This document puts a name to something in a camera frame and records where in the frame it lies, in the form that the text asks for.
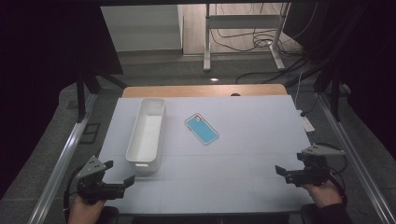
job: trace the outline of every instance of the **wooden floor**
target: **wooden floor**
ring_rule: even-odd
[[[257,3],[257,4],[212,4],[210,5],[210,15],[247,15],[247,14],[279,14],[282,8],[282,3]],[[182,6],[183,12],[183,52],[184,55],[195,55],[204,53],[205,43],[205,4],[201,5],[184,5]],[[221,37],[227,35],[241,35],[241,34],[252,34],[253,29],[232,29],[232,30],[212,30],[214,39],[231,48],[223,47],[217,44],[212,35],[210,36],[210,48],[212,53],[236,53],[236,52],[255,52],[255,51],[269,51],[267,47],[255,48],[253,44],[253,35],[242,35],[237,37]],[[268,35],[274,35],[275,32],[266,33]],[[280,40],[283,42],[283,46],[286,50],[298,50],[301,49],[295,41],[284,34],[281,35]],[[262,41],[261,46],[265,46],[267,43]]]

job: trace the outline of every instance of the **gray carpet floor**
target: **gray carpet floor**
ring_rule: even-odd
[[[203,71],[203,62],[200,59],[177,58],[177,60],[151,60],[149,57],[138,63],[123,62],[124,75],[115,75],[118,79],[131,86],[158,86],[158,85],[213,85],[213,84],[234,84],[235,79],[250,72],[274,72],[275,63],[269,54],[256,56],[225,56],[214,57],[212,70],[209,73]],[[290,66],[296,58],[285,59],[286,66]],[[300,75],[301,69],[286,74],[274,80],[272,83],[285,83],[288,79]],[[273,75],[261,74],[246,76],[239,79],[238,83],[256,83],[272,77]],[[218,78],[214,83],[210,78]],[[301,82],[297,105],[302,110],[309,110],[316,101],[313,91],[313,83],[316,77],[313,76]],[[85,163],[89,157],[100,151],[106,136],[108,125],[111,121],[112,113],[122,90],[114,84],[99,78],[103,87],[94,104],[92,116],[89,124],[100,124],[97,136],[83,134],[81,143],[76,149],[69,168],[64,176],[56,197],[49,209],[45,223],[64,223],[63,191],[66,181],[72,171],[79,165]],[[288,88],[288,94],[295,98],[297,85]],[[58,160],[64,145],[70,135],[78,112],[76,110],[76,86],[65,88],[60,94],[60,103],[55,112],[48,129],[42,136],[35,151],[28,162],[24,165],[18,177],[8,189],[5,197],[0,201],[0,223],[26,223],[32,214],[35,204],[40,197],[43,188]],[[311,143],[329,143],[340,147],[340,143],[327,121],[321,108],[316,105],[314,110],[307,115],[313,126],[316,128],[313,134],[308,135]],[[354,146],[372,174],[375,182],[380,187],[389,207],[396,210],[396,174],[395,160],[389,155],[387,150],[359,120],[353,110],[347,104],[347,98],[340,98],[340,118],[346,128]],[[342,161],[330,159],[330,165],[341,166]],[[355,223],[369,224],[380,223],[378,215],[371,204],[361,182],[357,178],[351,166],[344,171],[343,177],[346,181],[346,194],[349,197],[348,213]],[[119,223],[131,223],[132,217],[121,216]],[[290,217],[290,224],[302,223],[299,215],[293,214]]]

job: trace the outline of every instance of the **white rectangular container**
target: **white rectangular container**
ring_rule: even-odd
[[[141,174],[154,173],[160,168],[165,111],[164,99],[147,98],[140,104],[126,160]]]

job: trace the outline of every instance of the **blue phone case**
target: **blue phone case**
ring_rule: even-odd
[[[186,125],[205,146],[219,138],[219,134],[200,114],[194,114],[186,119]]]

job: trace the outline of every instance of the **white tabletop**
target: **white tabletop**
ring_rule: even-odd
[[[120,98],[99,160],[114,161],[106,183],[134,174],[125,159],[141,98]],[[224,214],[299,211],[312,203],[286,184],[275,165],[303,169],[296,153],[309,147],[290,96],[165,98],[160,169],[136,174],[123,199],[107,201],[123,214]],[[219,139],[204,146],[184,121],[201,114]]]

